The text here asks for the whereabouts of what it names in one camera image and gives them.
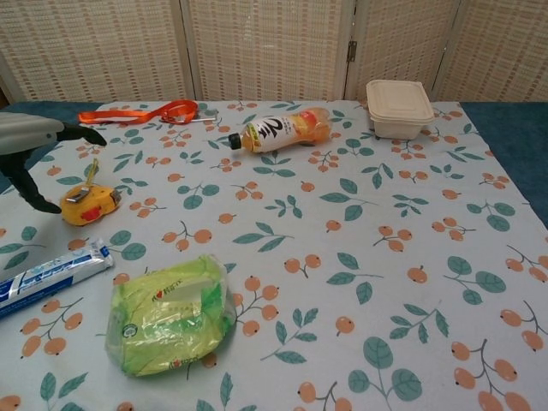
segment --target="green plastic package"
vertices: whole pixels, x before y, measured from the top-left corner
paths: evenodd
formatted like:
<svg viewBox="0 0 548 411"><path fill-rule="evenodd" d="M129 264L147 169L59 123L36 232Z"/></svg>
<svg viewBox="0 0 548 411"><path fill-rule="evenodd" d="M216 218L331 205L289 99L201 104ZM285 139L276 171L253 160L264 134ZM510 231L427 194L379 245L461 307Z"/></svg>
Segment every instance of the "green plastic package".
<svg viewBox="0 0 548 411"><path fill-rule="evenodd" d="M235 318L224 265L202 255L116 286L105 348L125 373L154 374L210 353Z"/></svg>

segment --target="plastic bottle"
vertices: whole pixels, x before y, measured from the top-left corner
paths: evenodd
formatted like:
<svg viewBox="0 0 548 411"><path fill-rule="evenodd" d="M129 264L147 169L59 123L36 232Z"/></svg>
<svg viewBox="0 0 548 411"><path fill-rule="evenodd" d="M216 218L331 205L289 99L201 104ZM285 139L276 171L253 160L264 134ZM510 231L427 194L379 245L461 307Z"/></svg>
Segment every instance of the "plastic bottle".
<svg viewBox="0 0 548 411"><path fill-rule="evenodd" d="M329 111L312 108L290 116L264 117L249 122L240 134L229 135L230 148L270 152L299 142L321 143L329 139Z"/></svg>

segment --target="toothpaste tube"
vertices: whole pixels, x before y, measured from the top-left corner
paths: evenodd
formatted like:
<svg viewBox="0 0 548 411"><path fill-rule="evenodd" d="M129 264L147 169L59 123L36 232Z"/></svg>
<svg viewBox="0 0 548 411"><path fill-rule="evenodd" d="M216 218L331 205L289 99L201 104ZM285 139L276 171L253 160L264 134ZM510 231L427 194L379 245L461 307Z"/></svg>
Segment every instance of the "toothpaste tube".
<svg viewBox="0 0 548 411"><path fill-rule="evenodd" d="M102 240L0 282L0 318L114 265Z"/></svg>

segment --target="orange ribbon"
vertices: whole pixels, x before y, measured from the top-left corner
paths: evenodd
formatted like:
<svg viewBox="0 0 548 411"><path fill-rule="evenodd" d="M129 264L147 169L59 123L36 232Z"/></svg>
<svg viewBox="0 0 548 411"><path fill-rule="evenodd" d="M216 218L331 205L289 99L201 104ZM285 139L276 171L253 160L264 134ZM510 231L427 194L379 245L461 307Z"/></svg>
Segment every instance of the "orange ribbon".
<svg viewBox="0 0 548 411"><path fill-rule="evenodd" d="M142 124L149 122L155 116L161 116L162 122L170 124L187 124L196 117L198 105L192 100L175 100L153 111L137 110L108 110L108 111L82 111L78 114L78 120L85 124L98 124L101 122L123 122L124 124ZM108 120L113 117L136 117L133 120Z"/></svg>

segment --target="food container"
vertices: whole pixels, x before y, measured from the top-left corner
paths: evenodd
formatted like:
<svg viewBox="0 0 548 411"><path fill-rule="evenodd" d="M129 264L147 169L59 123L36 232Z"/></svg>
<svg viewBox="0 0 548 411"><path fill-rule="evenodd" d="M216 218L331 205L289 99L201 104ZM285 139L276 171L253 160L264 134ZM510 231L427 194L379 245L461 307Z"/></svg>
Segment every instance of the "food container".
<svg viewBox="0 0 548 411"><path fill-rule="evenodd" d="M385 139L412 140L434 120L430 100L418 81L369 81L367 105L375 134Z"/></svg>

